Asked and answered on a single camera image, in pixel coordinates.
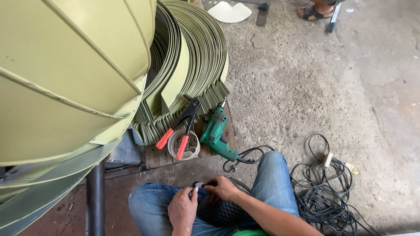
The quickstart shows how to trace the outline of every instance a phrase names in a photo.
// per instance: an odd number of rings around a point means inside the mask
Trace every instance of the green shirt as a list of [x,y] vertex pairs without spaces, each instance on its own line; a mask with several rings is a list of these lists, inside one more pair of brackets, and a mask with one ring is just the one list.
[[268,236],[264,230],[244,230],[234,233],[232,236]]

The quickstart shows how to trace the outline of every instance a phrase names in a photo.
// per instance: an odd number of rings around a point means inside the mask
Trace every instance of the metal pole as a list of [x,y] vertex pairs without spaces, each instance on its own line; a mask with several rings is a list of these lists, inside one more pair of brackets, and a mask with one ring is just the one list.
[[86,176],[87,235],[105,236],[105,160]]

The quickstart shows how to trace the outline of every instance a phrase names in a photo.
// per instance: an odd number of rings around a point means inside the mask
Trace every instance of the white paper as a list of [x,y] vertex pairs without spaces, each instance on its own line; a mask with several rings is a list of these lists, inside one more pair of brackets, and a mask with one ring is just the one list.
[[236,23],[248,18],[252,11],[242,3],[231,7],[229,3],[222,1],[208,10],[208,13],[218,21]]

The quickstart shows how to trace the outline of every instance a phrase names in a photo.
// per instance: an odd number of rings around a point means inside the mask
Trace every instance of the power cord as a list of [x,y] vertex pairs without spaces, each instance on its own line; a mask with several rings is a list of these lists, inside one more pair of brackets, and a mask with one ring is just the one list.
[[[223,164],[223,170],[224,170],[226,173],[232,173],[232,172],[235,172],[235,171],[238,169],[238,164],[239,164],[239,163],[245,163],[245,164],[255,164],[255,163],[259,162],[259,161],[261,160],[261,158],[262,158],[262,157],[264,157],[264,153],[265,153],[265,152],[264,152],[264,150],[262,150],[262,149],[261,149],[261,148],[263,148],[263,147],[268,147],[268,148],[270,148],[272,151],[275,151],[275,149],[274,149],[274,148],[272,148],[271,146],[268,146],[268,145],[261,145],[261,146],[258,146],[258,147],[253,147],[253,148],[250,148],[250,149],[248,149],[248,150],[246,150],[246,151],[244,151],[244,152],[239,153],[239,155],[238,155],[238,159],[236,160],[235,164],[233,164],[233,165],[232,165],[232,167],[231,167],[231,169],[230,169],[230,170],[226,170],[226,168],[225,168],[226,164],[227,164],[228,162],[230,162],[229,160],[227,160],[227,161]],[[248,154],[250,154],[251,152],[255,151],[255,150],[260,151],[260,152],[261,152],[261,156],[260,156],[258,159],[256,159],[256,160],[254,160],[254,159],[252,159],[252,158],[250,158],[249,160],[245,160],[245,157],[246,157]]]
[[[308,140],[308,147],[318,161],[310,165],[304,163],[297,164],[290,173],[293,192],[301,218],[309,224],[313,223],[318,231],[328,236],[337,234],[356,236],[358,226],[361,226],[371,235],[380,235],[365,221],[356,208],[347,204],[353,183],[353,175],[349,168],[340,160],[332,158],[329,168],[333,169],[332,172],[335,175],[327,177],[326,170],[322,169],[323,162],[312,151],[311,140],[315,136],[319,136],[324,140],[328,153],[330,152],[328,140],[322,134],[313,134]],[[293,174],[296,168],[301,165],[307,167],[304,172],[305,179],[296,180]],[[331,186],[333,181],[336,180],[341,185],[340,189],[334,189]],[[299,186],[306,189],[306,191],[297,193],[297,187]],[[356,220],[353,212],[349,210],[350,207],[360,215],[363,222],[370,229]]]

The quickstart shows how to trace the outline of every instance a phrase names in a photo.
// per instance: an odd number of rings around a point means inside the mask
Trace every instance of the orange handle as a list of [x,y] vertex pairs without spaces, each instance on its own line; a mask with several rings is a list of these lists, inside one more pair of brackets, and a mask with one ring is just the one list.
[[169,128],[169,130],[166,132],[166,134],[157,142],[156,147],[158,149],[162,149],[166,143],[168,142],[169,137],[173,134],[172,128]]
[[176,154],[176,158],[178,160],[182,159],[182,155],[184,154],[184,150],[185,150],[187,142],[188,142],[188,135],[184,135],[184,137],[182,137],[182,141],[181,141],[181,145],[179,146],[178,153]]

